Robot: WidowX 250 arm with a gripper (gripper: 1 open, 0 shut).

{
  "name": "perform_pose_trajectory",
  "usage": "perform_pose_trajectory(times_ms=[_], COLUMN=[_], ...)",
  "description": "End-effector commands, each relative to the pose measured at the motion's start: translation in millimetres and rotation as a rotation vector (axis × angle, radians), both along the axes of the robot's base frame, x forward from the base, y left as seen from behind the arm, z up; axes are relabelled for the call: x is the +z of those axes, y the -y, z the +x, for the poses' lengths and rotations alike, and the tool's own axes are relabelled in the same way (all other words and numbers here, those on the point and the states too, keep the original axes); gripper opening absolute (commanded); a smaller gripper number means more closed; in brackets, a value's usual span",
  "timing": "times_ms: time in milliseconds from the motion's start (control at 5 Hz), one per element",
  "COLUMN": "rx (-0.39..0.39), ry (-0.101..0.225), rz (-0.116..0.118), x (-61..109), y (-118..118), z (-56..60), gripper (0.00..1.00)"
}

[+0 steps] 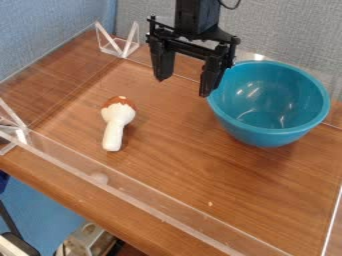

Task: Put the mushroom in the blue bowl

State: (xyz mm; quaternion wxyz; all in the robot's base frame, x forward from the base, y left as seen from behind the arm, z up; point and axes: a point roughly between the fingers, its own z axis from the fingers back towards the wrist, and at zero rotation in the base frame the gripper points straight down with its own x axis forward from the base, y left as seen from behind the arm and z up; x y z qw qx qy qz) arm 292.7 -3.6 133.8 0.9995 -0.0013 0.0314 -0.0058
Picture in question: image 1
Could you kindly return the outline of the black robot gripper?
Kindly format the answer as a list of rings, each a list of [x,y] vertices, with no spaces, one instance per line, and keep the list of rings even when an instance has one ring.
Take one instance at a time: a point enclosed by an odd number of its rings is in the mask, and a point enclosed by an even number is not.
[[[147,19],[150,31],[147,43],[154,75],[159,81],[174,73],[175,54],[181,53],[205,61],[201,74],[199,95],[207,97],[218,87],[226,68],[233,66],[241,39],[219,28],[222,0],[177,0],[175,20],[167,25],[155,15]]]

